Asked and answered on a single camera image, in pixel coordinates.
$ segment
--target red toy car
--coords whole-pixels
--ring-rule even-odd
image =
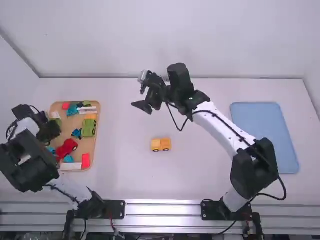
[[[76,143],[73,139],[69,138],[64,141],[63,145],[58,147],[55,150],[55,154],[59,158],[59,160],[65,158],[65,156],[72,153],[72,151],[77,150],[78,143]]]

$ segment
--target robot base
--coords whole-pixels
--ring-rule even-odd
[[[221,201],[204,199],[201,202],[201,217],[203,221],[246,221],[252,216],[251,204],[246,204],[239,211],[223,214]]]

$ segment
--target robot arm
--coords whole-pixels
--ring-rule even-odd
[[[217,212],[230,219],[252,200],[262,189],[279,178],[275,150],[267,138],[256,140],[227,117],[211,102],[210,98],[194,89],[185,64],[176,63],[167,68],[170,85],[157,74],[145,70],[138,82],[140,93],[148,87],[145,100],[131,105],[151,115],[159,111],[162,103],[172,106],[179,113],[203,127],[233,158],[230,174],[231,189],[221,198]]]
[[[55,120],[48,120],[45,112],[33,110],[28,105],[12,109],[17,120],[10,125],[6,135],[8,142],[0,144],[0,171],[11,185],[20,192],[34,193],[48,189],[66,196],[73,206],[67,214],[64,231],[70,235],[74,217],[89,219],[105,215],[108,206],[94,191],[77,185],[59,173],[56,157],[45,147],[61,133]]]

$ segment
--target red wire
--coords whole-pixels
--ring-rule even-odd
[[[115,229],[115,225],[114,225],[114,221],[112,220],[112,213],[109,213],[109,217],[110,217],[110,225],[112,227],[112,229]]]

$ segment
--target blue mat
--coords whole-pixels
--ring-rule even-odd
[[[280,174],[299,172],[297,155],[280,106],[275,102],[234,102],[232,121],[258,140],[266,137],[274,145]]]

